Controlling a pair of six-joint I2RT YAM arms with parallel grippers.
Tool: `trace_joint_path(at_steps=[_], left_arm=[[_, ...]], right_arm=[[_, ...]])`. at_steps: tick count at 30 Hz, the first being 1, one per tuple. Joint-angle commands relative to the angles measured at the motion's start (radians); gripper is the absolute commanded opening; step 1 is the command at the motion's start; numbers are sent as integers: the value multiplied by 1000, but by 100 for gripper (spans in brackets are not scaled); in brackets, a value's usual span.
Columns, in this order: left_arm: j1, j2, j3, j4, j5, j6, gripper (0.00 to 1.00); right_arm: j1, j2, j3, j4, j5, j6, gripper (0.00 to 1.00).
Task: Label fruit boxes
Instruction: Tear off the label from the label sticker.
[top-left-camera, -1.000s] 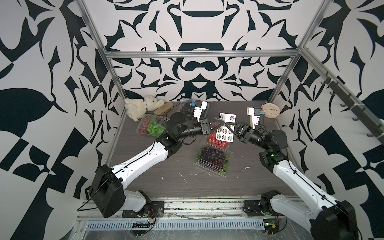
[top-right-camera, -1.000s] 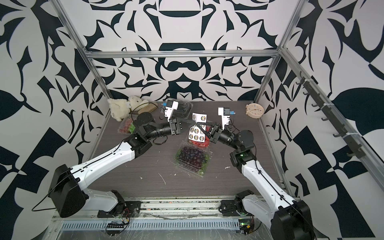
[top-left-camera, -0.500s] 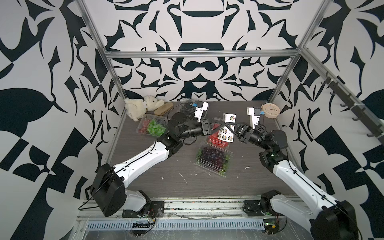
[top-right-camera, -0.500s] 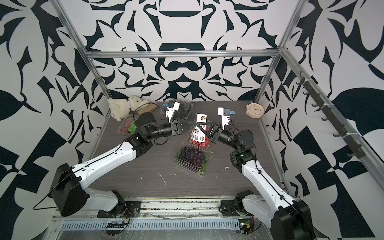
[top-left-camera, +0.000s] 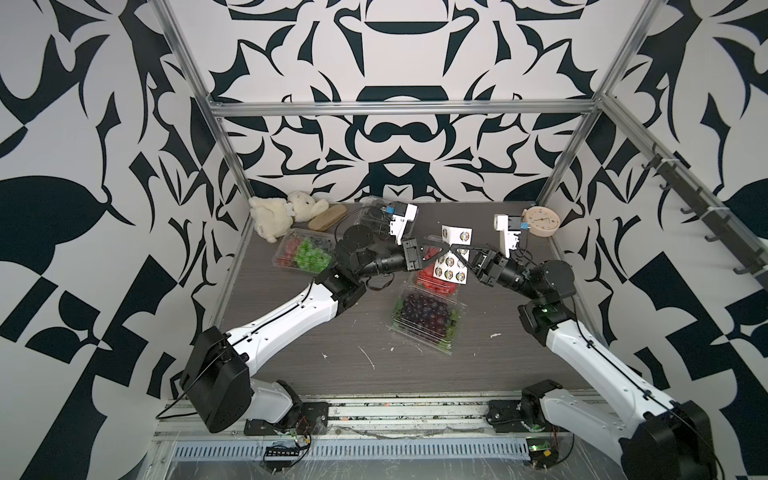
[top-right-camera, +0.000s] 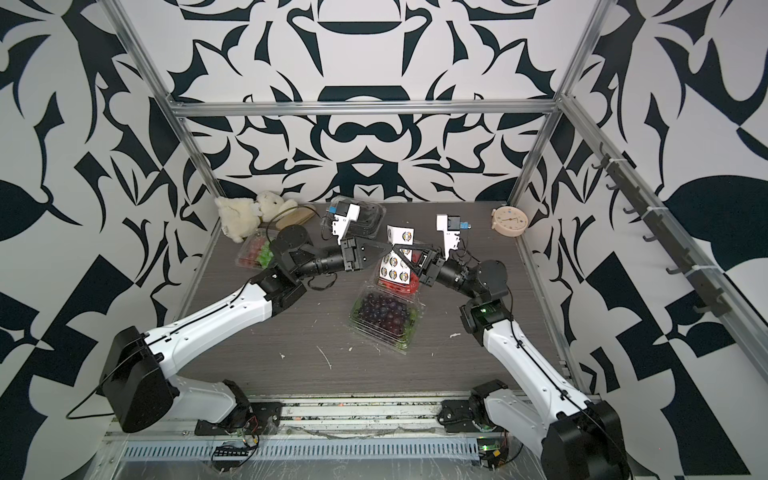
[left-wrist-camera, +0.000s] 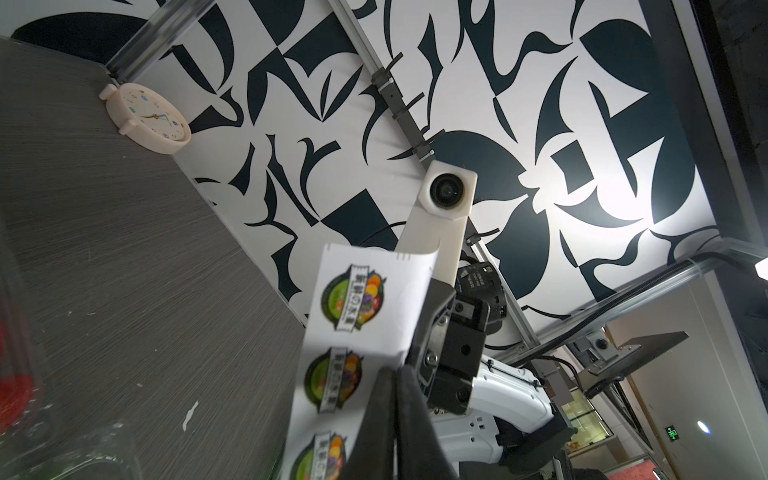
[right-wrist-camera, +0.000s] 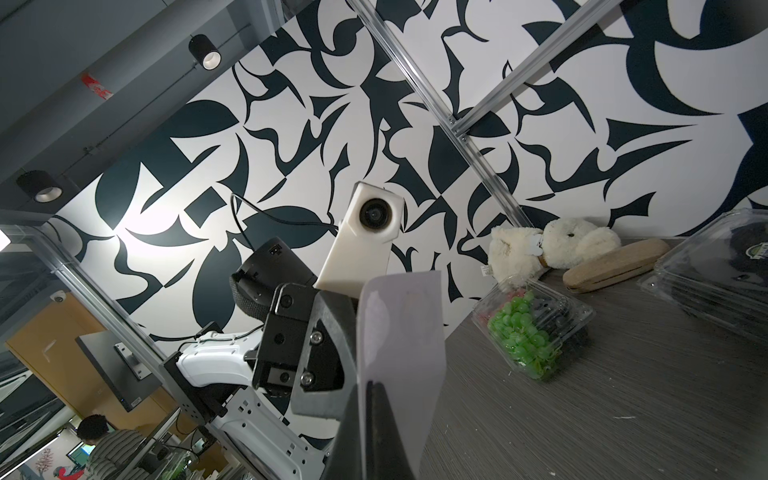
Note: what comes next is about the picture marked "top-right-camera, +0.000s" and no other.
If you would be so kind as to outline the white fruit sticker sheet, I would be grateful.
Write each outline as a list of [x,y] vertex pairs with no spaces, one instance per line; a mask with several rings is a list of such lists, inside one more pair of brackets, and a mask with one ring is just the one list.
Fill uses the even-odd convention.
[[414,230],[412,228],[388,225],[386,235],[387,241],[391,245],[404,245],[404,248],[400,250],[393,249],[381,259],[379,279],[395,285],[409,285],[411,282],[411,269],[404,259],[413,259],[413,252],[410,246],[413,245]]

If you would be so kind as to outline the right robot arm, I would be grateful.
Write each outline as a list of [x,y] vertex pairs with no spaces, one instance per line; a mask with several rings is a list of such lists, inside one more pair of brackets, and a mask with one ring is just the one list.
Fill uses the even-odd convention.
[[408,268],[427,286],[439,283],[465,295],[460,308],[465,331],[495,357],[525,393],[482,385],[477,424],[500,427],[540,461],[548,479],[631,479],[621,420],[606,401],[592,400],[573,386],[535,348],[506,306],[506,266],[486,260],[474,267],[438,249],[414,245]]

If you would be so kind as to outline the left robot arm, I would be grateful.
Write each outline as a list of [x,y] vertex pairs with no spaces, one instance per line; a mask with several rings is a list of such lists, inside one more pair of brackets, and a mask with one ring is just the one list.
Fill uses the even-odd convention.
[[235,382],[192,380],[180,371],[229,337],[290,308],[306,293],[305,279],[366,269],[392,249],[360,237],[316,247],[300,225],[280,231],[269,248],[270,264],[224,299],[145,333],[128,327],[115,335],[97,390],[123,432],[137,433],[165,419],[198,420],[226,432],[244,428],[254,412]]

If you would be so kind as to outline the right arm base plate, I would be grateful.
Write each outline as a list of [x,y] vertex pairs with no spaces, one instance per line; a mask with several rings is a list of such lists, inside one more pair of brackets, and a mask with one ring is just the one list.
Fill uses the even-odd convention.
[[502,433],[529,421],[529,405],[518,397],[502,394],[467,400],[444,400],[436,420],[447,433]]

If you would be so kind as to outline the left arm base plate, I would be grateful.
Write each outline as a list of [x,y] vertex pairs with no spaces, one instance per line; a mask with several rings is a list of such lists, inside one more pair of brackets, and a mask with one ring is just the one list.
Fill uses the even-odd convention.
[[211,423],[199,420],[194,435],[263,435],[279,429],[284,404],[279,401],[252,402],[249,407],[237,406],[224,420]]

